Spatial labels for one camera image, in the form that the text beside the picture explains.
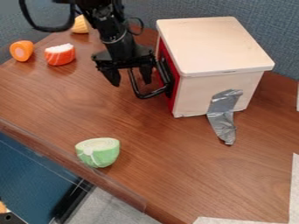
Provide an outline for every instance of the black cable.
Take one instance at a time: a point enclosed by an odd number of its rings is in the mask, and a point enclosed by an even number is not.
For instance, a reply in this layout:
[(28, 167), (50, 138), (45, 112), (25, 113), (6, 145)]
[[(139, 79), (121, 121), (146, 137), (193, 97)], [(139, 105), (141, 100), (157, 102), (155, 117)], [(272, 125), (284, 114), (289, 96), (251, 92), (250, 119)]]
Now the black cable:
[[(130, 19), (135, 19), (139, 22), (140, 24), (140, 31), (139, 32), (134, 32), (132, 31), (130, 28), (129, 28), (129, 20)], [(139, 36), (143, 33), (143, 30), (144, 30), (144, 22), (139, 18), (139, 17), (129, 17), (129, 18), (126, 18), (125, 20), (125, 23), (127, 23), (127, 27), (128, 27), (128, 31), (129, 33), (135, 35), (135, 36)]]
[(26, 18), (26, 20), (28, 21), (28, 23), (34, 29), (36, 29), (38, 31), (41, 31), (41, 32), (63, 32), (63, 31), (70, 29), (74, 24), (75, 4), (73, 1), (72, 1), (72, 3), (70, 3), (70, 16), (69, 16), (68, 20), (66, 21), (65, 24), (63, 24), (61, 26), (57, 26), (57, 27), (45, 27), (45, 26), (36, 25), (30, 16), (30, 13), (27, 9), (25, 0), (18, 0), (18, 3), (20, 5), (21, 11), (22, 11), (24, 17)]

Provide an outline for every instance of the gray duct tape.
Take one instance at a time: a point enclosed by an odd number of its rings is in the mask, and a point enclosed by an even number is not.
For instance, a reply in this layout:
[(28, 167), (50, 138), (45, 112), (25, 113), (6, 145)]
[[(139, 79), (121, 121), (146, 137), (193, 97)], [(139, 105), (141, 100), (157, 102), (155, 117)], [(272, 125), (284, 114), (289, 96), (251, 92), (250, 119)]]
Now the gray duct tape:
[(207, 117), (216, 135), (226, 144), (232, 145), (236, 138), (236, 127), (233, 125), (233, 108), (239, 97), (240, 89), (228, 89), (212, 97)]

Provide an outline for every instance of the wooden table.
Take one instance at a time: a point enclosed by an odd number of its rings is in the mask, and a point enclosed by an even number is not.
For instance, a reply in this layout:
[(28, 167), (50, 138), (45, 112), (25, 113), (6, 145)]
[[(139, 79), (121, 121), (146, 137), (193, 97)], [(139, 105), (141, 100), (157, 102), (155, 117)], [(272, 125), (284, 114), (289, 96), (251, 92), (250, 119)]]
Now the wooden table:
[[(156, 32), (137, 40), (154, 46)], [(45, 48), (67, 42), (77, 60), (48, 66)], [(164, 96), (137, 99), (125, 71), (119, 88), (110, 85), (90, 60), (103, 48), (94, 32), (56, 33), (27, 63), (1, 65), (0, 128), (163, 223), (288, 221), (292, 153), (299, 153), (295, 81), (266, 73), (249, 108), (235, 114), (237, 141), (228, 147), (205, 116), (175, 119)], [(91, 137), (121, 140), (111, 167), (94, 172), (78, 161), (74, 145)]]

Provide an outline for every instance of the blue mat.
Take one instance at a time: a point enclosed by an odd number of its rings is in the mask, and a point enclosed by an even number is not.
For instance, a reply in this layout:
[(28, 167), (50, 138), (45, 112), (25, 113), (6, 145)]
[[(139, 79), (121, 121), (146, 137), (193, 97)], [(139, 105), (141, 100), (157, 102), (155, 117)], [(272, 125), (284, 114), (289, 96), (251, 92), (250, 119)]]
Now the blue mat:
[(78, 177), (0, 133), (0, 197), (30, 224), (47, 224)]

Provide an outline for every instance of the floor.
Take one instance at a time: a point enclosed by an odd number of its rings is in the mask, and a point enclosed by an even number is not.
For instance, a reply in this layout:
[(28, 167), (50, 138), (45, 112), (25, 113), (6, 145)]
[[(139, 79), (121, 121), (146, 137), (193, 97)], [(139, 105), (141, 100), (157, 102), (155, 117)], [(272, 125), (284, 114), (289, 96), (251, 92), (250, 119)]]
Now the floor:
[(159, 224), (132, 206), (95, 188), (81, 202), (66, 224)]

